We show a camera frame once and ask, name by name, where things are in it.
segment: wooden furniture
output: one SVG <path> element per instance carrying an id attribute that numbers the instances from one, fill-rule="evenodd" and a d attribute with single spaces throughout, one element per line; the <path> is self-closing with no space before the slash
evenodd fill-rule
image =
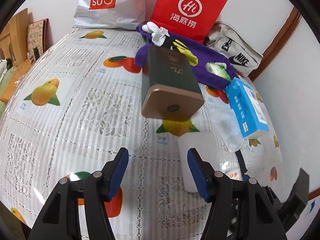
<path id="1" fill-rule="evenodd" d="M 0 59 L 11 58 L 14 66 L 27 59 L 28 9 L 14 15 L 0 33 Z"/>
<path id="2" fill-rule="evenodd" d="M 251 81 L 254 81 L 262 73 L 262 71 L 264 71 L 265 68 L 271 63 L 271 61 L 278 55 L 280 50 L 291 37 L 293 31 L 296 29 L 301 19 L 301 14 L 295 7 L 293 7 L 286 22 L 284 23 L 276 37 L 273 39 L 269 47 L 263 53 L 263 59 L 260 62 L 260 65 L 256 70 L 253 70 L 249 74 L 249 78 L 251 79 Z"/>
<path id="3" fill-rule="evenodd" d="M 17 81 L 24 76 L 28 70 L 30 69 L 31 65 L 28 59 L 26 59 L 12 74 L 12 78 L 10 79 L 9 83 L 5 87 L 2 95 L 0 95 L 0 101 L 4 102 L 5 104 L 8 103 L 9 99 L 12 97 L 14 91 L 17 88 Z"/>

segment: tissue packet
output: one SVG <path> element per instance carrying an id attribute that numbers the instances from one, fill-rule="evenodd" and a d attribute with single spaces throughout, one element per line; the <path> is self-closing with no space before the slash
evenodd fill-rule
<path id="1" fill-rule="evenodd" d="M 210 72 L 211 74 L 215 74 L 219 77 L 222 77 L 228 81 L 231 82 L 231 78 L 228 75 L 226 69 L 227 69 L 227 64 L 226 63 L 220 63 L 220 62 L 208 62 L 205 65 L 205 69 Z"/>
<path id="2" fill-rule="evenodd" d="M 256 139 L 269 131 L 267 120 L 250 86 L 234 78 L 225 92 L 245 139 Z"/>

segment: orange fruit print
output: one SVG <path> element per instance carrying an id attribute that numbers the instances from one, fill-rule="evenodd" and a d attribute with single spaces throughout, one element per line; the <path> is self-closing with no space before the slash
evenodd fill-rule
<path id="1" fill-rule="evenodd" d="M 215 98 L 220 98 L 226 104 L 229 103 L 227 95 L 224 91 L 212 88 L 210 86 L 206 86 L 205 89 L 207 90 L 207 92 L 210 96 L 215 97 Z"/>
<path id="2" fill-rule="evenodd" d="M 126 56 L 117 56 L 117 57 L 110 57 L 107 58 L 103 65 L 105 67 L 121 67 L 123 66 L 126 71 L 129 71 L 131 73 L 140 73 L 142 68 L 138 67 L 134 63 L 134 58 L 132 57 L 126 57 Z"/>
<path id="3" fill-rule="evenodd" d="M 70 179 L 71 181 L 76 181 L 80 179 L 85 179 L 90 175 L 89 172 L 86 171 L 80 171 L 76 172 L 74 174 L 68 174 L 65 176 L 65 178 Z M 123 194 L 122 194 L 122 189 L 121 187 L 119 188 L 117 195 L 112 198 L 110 202 L 105 202 L 104 206 L 107 211 L 107 215 L 109 218 L 114 218 L 117 217 L 122 208 L 122 200 L 123 200 Z M 78 198 L 78 205 L 82 206 L 84 205 L 84 199 L 83 198 Z"/>
<path id="4" fill-rule="evenodd" d="M 140 73 L 142 68 L 138 67 L 135 63 L 132 57 L 126 58 L 123 60 L 123 67 L 126 71 L 129 71 L 131 73 Z"/>

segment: white plastic bag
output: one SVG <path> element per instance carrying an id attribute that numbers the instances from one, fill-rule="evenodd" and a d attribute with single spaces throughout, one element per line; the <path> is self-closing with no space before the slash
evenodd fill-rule
<path id="1" fill-rule="evenodd" d="M 135 30 L 145 12 L 144 0 L 78 0 L 75 27 Z"/>
<path id="2" fill-rule="evenodd" d="M 232 109 L 212 107 L 209 110 L 209 118 L 230 152 L 236 152 L 246 146 L 236 114 Z"/>

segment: beige waist bag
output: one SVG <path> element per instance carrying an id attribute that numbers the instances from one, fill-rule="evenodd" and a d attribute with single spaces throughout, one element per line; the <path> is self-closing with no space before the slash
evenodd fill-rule
<path id="1" fill-rule="evenodd" d="M 248 45 L 233 27 L 223 22 L 213 25 L 207 46 L 227 57 L 244 77 L 257 69 L 262 60 L 262 55 Z"/>

